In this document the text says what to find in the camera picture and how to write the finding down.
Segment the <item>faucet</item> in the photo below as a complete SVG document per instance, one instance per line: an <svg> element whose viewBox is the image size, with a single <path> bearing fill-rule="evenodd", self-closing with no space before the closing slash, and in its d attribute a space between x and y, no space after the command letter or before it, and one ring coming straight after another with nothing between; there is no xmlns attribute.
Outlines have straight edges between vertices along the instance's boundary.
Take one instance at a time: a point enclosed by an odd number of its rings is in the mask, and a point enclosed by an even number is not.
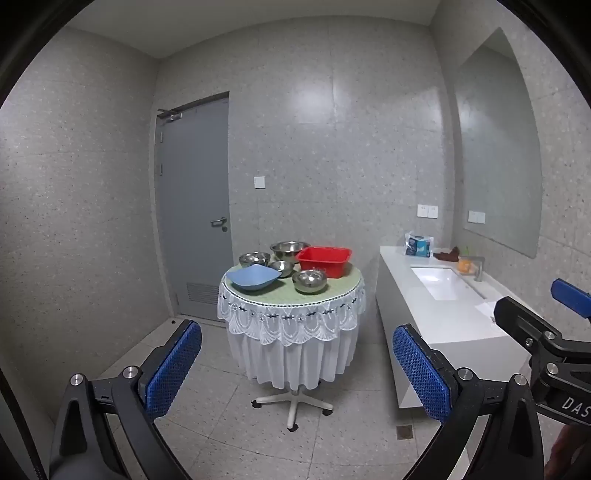
<svg viewBox="0 0 591 480"><path fill-rule="evenodd" d="M482 281L482 272L484 271L484 257L462 257L467 260L471 260L478 265L478 269L474 275L474 281Z"/></svg>

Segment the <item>stainless steel bowl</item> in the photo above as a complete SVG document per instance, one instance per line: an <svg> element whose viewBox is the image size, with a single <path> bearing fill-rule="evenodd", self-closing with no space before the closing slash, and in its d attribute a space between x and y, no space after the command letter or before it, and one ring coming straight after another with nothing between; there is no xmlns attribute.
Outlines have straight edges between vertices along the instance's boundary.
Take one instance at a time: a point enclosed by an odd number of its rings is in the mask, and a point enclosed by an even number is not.
<svg viewBox="0 0 591 480"><path fill-rule="evenodd" d="M238 261L240 262L242 268L250 267L251 265L255 264L266 267L270 259L270 254L266 252L252 252L249 254L240 255Z"/></svg>
<svg viewBox="0 0 591 480"><path fill-rule="evenodd" d="M300 263L296 255L304 248L309 247L310 244L306 242L279 242L270 246L271 251L275 254L277 260L285 262Z"/></svg>
<svg viewBox="0 0 591 480"><path fill-rule="evenodd" d="M279 278L287 278L294 272L294 264L283 260L271 262L267 267L274 268L281 273Z"/></svg>
<svg viewBox="0 0 591 480"><path fill-rule="evenodd" d="M322 270L301 270L291 276L294 287L301 293L318 293L328 282Z"/></svg>

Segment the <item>white paper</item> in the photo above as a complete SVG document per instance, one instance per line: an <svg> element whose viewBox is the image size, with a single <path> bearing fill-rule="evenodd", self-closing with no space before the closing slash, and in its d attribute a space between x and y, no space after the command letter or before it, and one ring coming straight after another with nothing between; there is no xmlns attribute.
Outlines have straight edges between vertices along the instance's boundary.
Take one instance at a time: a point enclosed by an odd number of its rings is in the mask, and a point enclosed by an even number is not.
<svg viewBox="0 0 591 480"><path fill-rule="evenodd" d="M495 301L486 301L475 305L476 309L490 318L493 322L495 321Z"/></svg>

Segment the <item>wall outlet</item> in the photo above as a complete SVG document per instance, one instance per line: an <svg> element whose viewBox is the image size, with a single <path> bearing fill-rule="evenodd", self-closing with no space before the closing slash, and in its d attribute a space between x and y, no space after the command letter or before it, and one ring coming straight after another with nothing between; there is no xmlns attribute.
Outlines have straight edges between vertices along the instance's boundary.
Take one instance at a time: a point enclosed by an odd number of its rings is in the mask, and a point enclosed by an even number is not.
<svg viewBox="0 0 591 480"><path fill-rule="evenodd" d="M429 205L421 205L419 203L417 205L417 216L427 218L429 216Z"/></svg>
<svg viewBox="0 0 591 480"><path fill-rule="evenodd" d="M468 211L468 222L470 223L485 223L486 214L484 212Z"/></svg>
<svg viewBox="0 0 591 480"><path fill-rule="evenodd" d="M265 177L255 177L255 188L256 189L265 188Z"/></svg>
<svg viewBox="0 0 591 480"><path fill-rule="evenodd" d="M437 218L439 216L439 207L437 205L429 205L428 217Z"/></svg>

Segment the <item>white countertop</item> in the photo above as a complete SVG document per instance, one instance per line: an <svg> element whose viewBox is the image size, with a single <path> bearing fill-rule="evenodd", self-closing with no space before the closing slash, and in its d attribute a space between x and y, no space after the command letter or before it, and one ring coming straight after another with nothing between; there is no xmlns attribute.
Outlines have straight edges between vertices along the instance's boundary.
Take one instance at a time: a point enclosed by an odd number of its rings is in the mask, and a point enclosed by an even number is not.
<svg viewBox="0 0 591 480"><path fill-rule="evenodd" d="M466 282L485 299L435 300L427 287L412 271L412 267L451 268L457 271L456 262L444 262L434 257L423 258L405 255L406 247L380 247L379 252L390 270L394 281L417 324L419 333L429 343L465 342L507 336L507 334L476 305L497 301L511 296L526 307L519 297L494 278L483 273L482 281L475 282L473 275L464 277Z"/></svg>

